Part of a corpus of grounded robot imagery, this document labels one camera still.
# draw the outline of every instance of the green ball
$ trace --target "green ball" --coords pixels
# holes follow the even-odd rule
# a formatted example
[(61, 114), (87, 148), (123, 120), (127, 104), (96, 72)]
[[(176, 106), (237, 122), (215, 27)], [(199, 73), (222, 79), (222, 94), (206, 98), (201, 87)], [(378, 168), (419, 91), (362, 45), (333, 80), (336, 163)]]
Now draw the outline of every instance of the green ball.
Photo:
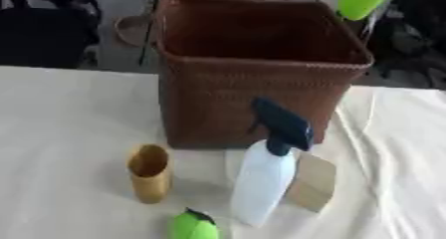
[(170, 239), (218, 239), (218, 228), (208, 215), (186, 209), (170, 224)]

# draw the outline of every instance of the chair leg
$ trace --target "chair leg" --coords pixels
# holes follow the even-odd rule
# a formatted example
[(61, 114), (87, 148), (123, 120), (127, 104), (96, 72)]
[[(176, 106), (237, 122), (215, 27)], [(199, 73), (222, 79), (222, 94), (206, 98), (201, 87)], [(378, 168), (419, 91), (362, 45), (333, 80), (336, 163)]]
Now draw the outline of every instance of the chair leg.
[[(153, 4), (151, 6), (151, 11), (150, 11), (150, 17), (151, 17), (151, 15), (153, 15), (153, 13), (155, 12), (156, 8), (158, 7), (158, 3), (159, 3), (159, 0), (153, 0)], [(147, 50), (148, 38), (150, 37), (150, 31), (151, 31), (152, 25), (153, 25), (153, 20), (150, 19), (148, 21), (148, 23), (147, 23), (147, 28), (145, 29), (144, 42), (143, 42), (143, 45), (142, 45), (141, 53), (139, 55), (138, 63), (139, 63), (140, 66), (142, 66), (142, 64), (144, 63), (145, 52)]]

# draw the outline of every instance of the floor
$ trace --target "floor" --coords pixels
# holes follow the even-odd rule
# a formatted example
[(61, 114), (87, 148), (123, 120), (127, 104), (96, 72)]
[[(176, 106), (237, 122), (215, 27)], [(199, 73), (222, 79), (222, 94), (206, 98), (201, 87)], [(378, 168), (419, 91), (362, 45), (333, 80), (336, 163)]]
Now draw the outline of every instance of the floor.
[[(132, 72), (155, 74), (158, 71), (156, 52), (147, 49), (143, 65), (138, 64), (141, 49), (120, 41), (113, 29), (119, 17), (139, 15), (148, 8), (151, 0), (99, 0), (104, 12), (100, 26), (101, 44), (97, 47), (99, 65), (96, 68), (83, 65), (81, 70), (102, 70), (112, 72)], [(445, 75), (432, 72), (438, 89), (446, 90)], [(427, 88), (425, 79), (416, 73), (394, 71), (388, 80), (383, 79), (377, 69), (371, 69), (368, 76), (360, 78), (356, 84), (365, 86), (384, 86), (392, 88)]]

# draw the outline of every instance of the spray nozzle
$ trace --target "spray nozzle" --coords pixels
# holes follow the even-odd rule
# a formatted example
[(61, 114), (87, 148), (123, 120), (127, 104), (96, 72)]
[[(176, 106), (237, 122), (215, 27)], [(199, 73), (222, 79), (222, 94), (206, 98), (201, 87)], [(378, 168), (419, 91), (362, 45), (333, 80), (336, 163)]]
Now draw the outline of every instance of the spray nozzle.
[(264, 125), (269, 131), (267, 148), (272, 154), (286, 155), (291, 146), (305, 151), (313, 146), (313, 128), (305, 119), (263, 98), (254, 99), (252, 109), (256, 121), (249, 132), (254, 131), (259, 124)]

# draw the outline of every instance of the wooden block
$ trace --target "wooden block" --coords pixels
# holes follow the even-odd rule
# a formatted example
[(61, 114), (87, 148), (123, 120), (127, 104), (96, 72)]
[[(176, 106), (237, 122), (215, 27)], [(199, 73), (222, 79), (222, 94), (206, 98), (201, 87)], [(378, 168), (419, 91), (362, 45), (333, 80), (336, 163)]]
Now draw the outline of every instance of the wooden block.
[(303, 153), (287, 198), (311, 211), (319, 212), (335, 191), (335, 166), (319, 157)]

